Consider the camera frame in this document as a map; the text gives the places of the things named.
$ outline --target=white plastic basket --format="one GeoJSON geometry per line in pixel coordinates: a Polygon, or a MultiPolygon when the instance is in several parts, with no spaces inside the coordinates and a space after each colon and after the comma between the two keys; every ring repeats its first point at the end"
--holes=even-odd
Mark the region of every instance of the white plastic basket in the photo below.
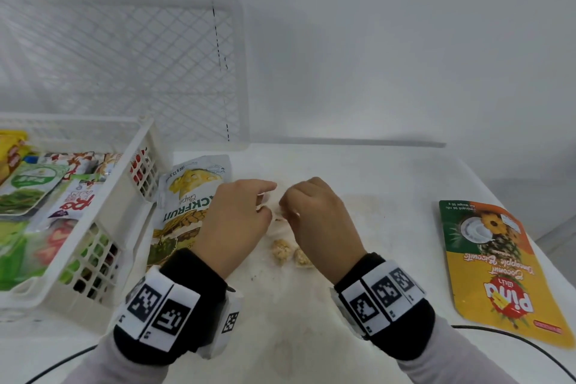
{"type": "Polygon", "coordinates": [[[0,336],[77,334],[78,326],[105,332],[122,299],[158,177],[170,167],[152,118],[0,112],[0,128],[24,129],[41,151],[123,153],[42,277],[0,292],[0,336]],[[63,283],[65,271],[70,281],[63,283]]]}

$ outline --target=yellow snack package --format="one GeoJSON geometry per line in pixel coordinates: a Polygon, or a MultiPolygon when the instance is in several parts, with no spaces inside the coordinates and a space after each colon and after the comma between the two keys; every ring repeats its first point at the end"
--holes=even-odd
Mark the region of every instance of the yellow snack package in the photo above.
{"type": "Polygon", "coordinates": [[[522,223],[495,205],[439,204],[454,306],[462,317],[573,348],[522,223]]]}
{"type": "Polygon", "coordinates": [[[24,142],[28,135],[23,130],[0,129],[0,184],[20,165],[30,151],[24,142]]]}

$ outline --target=jackfruit chips bag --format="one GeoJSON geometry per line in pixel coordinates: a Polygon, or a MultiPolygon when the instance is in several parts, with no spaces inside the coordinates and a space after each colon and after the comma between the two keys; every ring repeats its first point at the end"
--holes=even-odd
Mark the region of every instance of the jackfruit chips bag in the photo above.
{"type": "Polygon", "coordinates": [[[454,305],[462,317],[573,348],[522,224],[505,209],[440,201],[454,305]]]}
{"type": "Polygon", "coordinates": [[[216,188],[231,178],[228,155],[201,156],[160,177],[148,267],[163,264],[177,249],[192,247],[216,188]]]}

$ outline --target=white table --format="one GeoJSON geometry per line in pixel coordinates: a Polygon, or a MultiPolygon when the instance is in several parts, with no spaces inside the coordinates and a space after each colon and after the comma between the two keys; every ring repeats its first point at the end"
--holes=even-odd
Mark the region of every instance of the white table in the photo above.
{"type": "MultiPolygon", "coordinates": [[[[177,152],[174,160],[178,163],[199,154],[202,152],[177,152]]],[[[348,207],[366,249],[404,267],[427,291],[436,312],[450,323],[469,323],[453,307],[438,201],[500,202],[447,150],[252,144],[229,155],[235,179],[256,177],[285,184],[312,176],[325,179],[348,207]]],[[[148,230],[129,285],[143,272],[150,235],[148,230]]],[[[278,267],[269,246],[270,240],[264,238],[228,279],[244,293],[245,303],[225,353],[210,361],[185,355],[170,368],[167,383],[409,382],[395,361],[344,327],[329,300],[329,284],[317,271],[296,269],[291,264],[278,267]]],[[[574,287],[537,246],[535,251],[558,305],[576,330],[574,287]]],[[[498,334],[462,331],[522,384],[572,382],[527,344],[498,334]]],[[[89,334],[74,339],[1,340],[0,370],[5,382],[25,382],[96,340],[89,334]]],[[[576,351],[537,343],[576,372],[576,351]]],[[[60,367],[39,383],[61,382],[78,361],[60,367]]]]}

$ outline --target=cable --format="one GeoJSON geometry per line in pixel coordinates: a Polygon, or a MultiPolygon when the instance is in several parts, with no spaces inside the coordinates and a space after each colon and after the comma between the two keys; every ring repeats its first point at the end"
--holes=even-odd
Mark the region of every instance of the cable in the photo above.
{"type": "Polygon", "coordinates": [[[46,370],[44,370],[43,372],[40,372],[39,374],[37,374],[34,378],[28,380],[25,382],[25,384],[32,384],[33,382],[38,381],[40,378],[42,378],[45,374],[52,372],[56,367],[60,367],[61,365],[63,365],[64,363],[69,362],[70,360],[75,359],[76,357],[81,356],[82,354],[85,354],[86,352],[90,352],[93,351],[94,349],[96,349],[96,345],[94,346],[90,346],[89,348],[84,349],[83,351],[80,352],[76,352],[73,355],[70,355],[67,358],[64,358],[62,361],[57,362],[56,364],[54,364],[53,366],[48,367],[46,370]]]}
{"type": "MultiPolygon", "coordinates": [[[[559,362],[556,358],[554,358],[552,355],[550,355],[548,352],[544,351],[541,347],[539,347],[537,344],[532,343],[530,340],[527,340],[524,337],[520,337],[517,336],[516,334],[512,334],[506,331],[501,331],[499,329],[494,329],[494,328],[485,328],[484,326],[475,326],[475,325],[452,325],[452,328],[456,328],[456,329],[477,329],[480,331],[487,331],[490,333],[496,333],[496,334],[502,334],[504,336],[508,336],[508,337],[512,337],[515,338],[516,340],[521,340],[524,343],[529,344],[530,346],[532,346],[534,349],[540,351],[541,353],[543,353],[546,357],[550,358],[554,363],[556,363],[556,365],[558,367],[560,367],[574,382],[576,382],[576,376],[574,376],[568,369],[566,369],[566,367],[559,362]]],[[[82,354],[85,354],[86,352],[90,352],[92,350],[94,350],[96,348],[96,345],[94,346],[90,346],[89,348],[84,349],[83,351],[80,352],[76,352],[74,355],[70,355],[67,358],[64,358],[62,361],[57,362],[56,364],[54,364],[54,366],[50,366],[48,367],[46,370],[44,370],[43,372],[37,374],[34,378],[28,380],[25,382],[25,384],[32,384],[33,382],[38,381],[40,378],[42,378],[45,374],[52,372],[56,367],[60,367],[61,365],[69,362],[70,360],[75,359],[76,357],[81,356],[82,354]]]]}
{"type": "Polygon", "coordinates": [[[520,337],[517,336],[516,334],[512,334],[506,331],[501,331],[499,329],[494,329],[494,328],[485,328],[484,326],[475,326],[475,325],[452,325],[452,328],[456,328],[456,329],[477,329],[480,331],[487,331],[490,333],[496,333],[496,334],[502,334],[508,337],[512,337],[515,338],[516,340],[521,340],[524,343],[528,343],[530,346],[532,346],[534,349],[537,349],[538,351],[542,352],[546,357],[550,358],[554,363],[556,363],[556,365],[558,367],[560,367],[564,372],[566,372],[566,374],[572,378],[572,381],[576,382],[576,376],[574,376],[568,369],[566,369],[566,367],[559,362],[556,358],[554,358],[552,355],[550,355],[548,352],[544,351],[541,347],[539,347],[537,344],[532,343],[530,340],[527,340],[524,337],[520,337]]]}

